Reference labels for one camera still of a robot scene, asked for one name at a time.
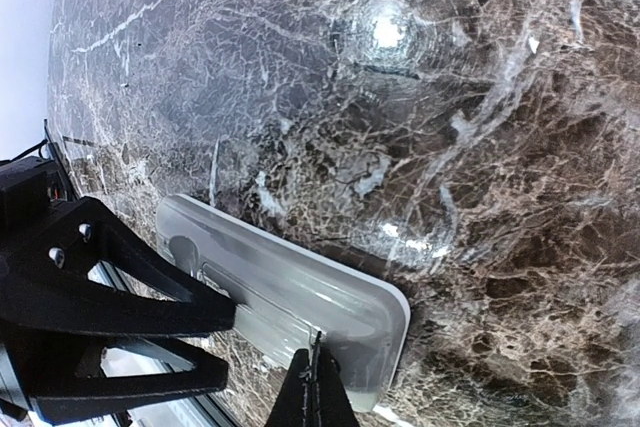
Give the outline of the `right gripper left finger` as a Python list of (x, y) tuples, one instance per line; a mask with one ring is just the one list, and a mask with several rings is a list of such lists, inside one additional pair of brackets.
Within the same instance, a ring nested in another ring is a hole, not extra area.
[(295, 352), (265, 427), (313, 425), (315, 370), (308, 349)]

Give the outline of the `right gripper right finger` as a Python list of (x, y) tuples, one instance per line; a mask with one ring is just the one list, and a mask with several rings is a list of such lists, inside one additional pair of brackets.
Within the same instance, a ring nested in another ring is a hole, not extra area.
[(339, 365), (318, 333), (312, 347), (312, 425), (359, 426), (340, 378)]

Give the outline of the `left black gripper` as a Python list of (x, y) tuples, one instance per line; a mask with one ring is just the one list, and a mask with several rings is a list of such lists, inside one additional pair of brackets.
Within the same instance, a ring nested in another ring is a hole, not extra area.
[[(164, 260), (95, 198), (54, 200), (34, 158), (1, 169), (1, 407), (54, 425), (222, 391), (229, 364), (177, 339), (231, 329), (236, 306)], [(104, 349), (174, 365), (96, 376)]]

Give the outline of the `grey remote control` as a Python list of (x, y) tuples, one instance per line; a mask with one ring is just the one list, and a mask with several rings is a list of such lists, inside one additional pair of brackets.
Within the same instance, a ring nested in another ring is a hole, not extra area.
[(156, 239), (166, 260), (236, 303), (235, 331), (273, 364), (319, 339), (355, 411), (382, 400), (411, 317), (398, 288), (186, 195), (160, 202)]

